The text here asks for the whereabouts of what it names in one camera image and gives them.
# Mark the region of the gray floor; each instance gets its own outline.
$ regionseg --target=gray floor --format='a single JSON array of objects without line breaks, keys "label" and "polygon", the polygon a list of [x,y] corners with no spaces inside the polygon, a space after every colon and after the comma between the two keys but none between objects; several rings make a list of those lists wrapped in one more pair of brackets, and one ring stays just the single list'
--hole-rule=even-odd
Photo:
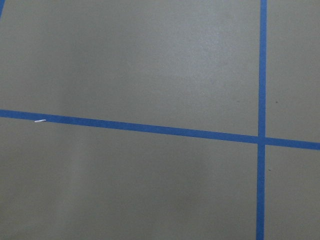
[{"label": "gray floor", "polygon": [[[320,2],[268,1],[267,136],[320,142]],[[260,1],[7,0],[0,109],[256,136]],[[257,146],[0,118],[0,239],[254,240]],[[320,239],[319,152],[266,148],[266,240]]]}]

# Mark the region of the gray surface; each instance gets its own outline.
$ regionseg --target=gray surface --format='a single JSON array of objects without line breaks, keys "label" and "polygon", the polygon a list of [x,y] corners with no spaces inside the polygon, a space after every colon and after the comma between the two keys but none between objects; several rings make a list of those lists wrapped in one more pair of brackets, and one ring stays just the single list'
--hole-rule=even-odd
[{"label": "gray surface", "polygon": [[320,142],[320,1],[268,1],[267,135]]},{"label": "gray surface", "polygon": [[256,135],[259,7],[7,1],[0,108]]},{"label": "gray surface", "polygon": [[320,152],[266,148],[265,240],[320,239]]},{"label": "gray surface", "polygon": [[253,144],[0,118],[2,240],[255,239]]}]

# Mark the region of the concrete floor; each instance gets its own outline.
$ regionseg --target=concrete floor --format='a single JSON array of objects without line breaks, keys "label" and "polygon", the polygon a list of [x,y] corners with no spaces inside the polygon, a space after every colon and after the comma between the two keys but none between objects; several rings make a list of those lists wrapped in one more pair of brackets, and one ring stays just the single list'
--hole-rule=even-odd
[{"label": "concrete floor", "polygon": [[[268,137],[320,142],[319,12],[268,1]],[[257,0],[8,0],[0,109],[256,136],[259,30]],[[0,239],[256,239],[256,144],[9,118],[0,136]],[[266,240],[320,239],[319,157],[266,147]]]}]

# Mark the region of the blue grid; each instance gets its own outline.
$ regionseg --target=blue grid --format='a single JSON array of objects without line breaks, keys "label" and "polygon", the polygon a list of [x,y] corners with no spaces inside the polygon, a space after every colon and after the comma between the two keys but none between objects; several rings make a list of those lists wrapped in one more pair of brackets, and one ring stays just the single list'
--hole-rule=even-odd
[{"label": "blue grid", "polygon": [[[257,144],[257,202],[256,202],[256,240],[264,239],[265,231],[265,158],[266,145],[320,150],[319,142],[299,141],[266,137],[266,66],[267,66],[267,1],[260,0],[260,46],[259,46],[259,95],[258,95],[258,136],[233,134],[216,131],[204,131],[177,127],[146,125],[91,118],[51,115],[34,112],[0,109],[0,117],[39,120],[47,122],[89,126],[106,129],[118,129],[154,134],[175,135],[202,139],[213,139],[240,143]],[[0,0],[0,17],[5,0]]]}]

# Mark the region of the white scrap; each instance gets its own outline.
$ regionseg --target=white scrap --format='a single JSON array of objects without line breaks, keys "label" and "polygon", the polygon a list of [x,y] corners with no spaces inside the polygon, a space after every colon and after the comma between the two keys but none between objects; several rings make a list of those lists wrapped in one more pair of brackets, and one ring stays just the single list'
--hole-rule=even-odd
[{"label": "white scrap", "polygon": [[47,121],[47,119],[35,120],[34,122],[35,123],[40,123],[40,122],[45,122],[45,121]]}]

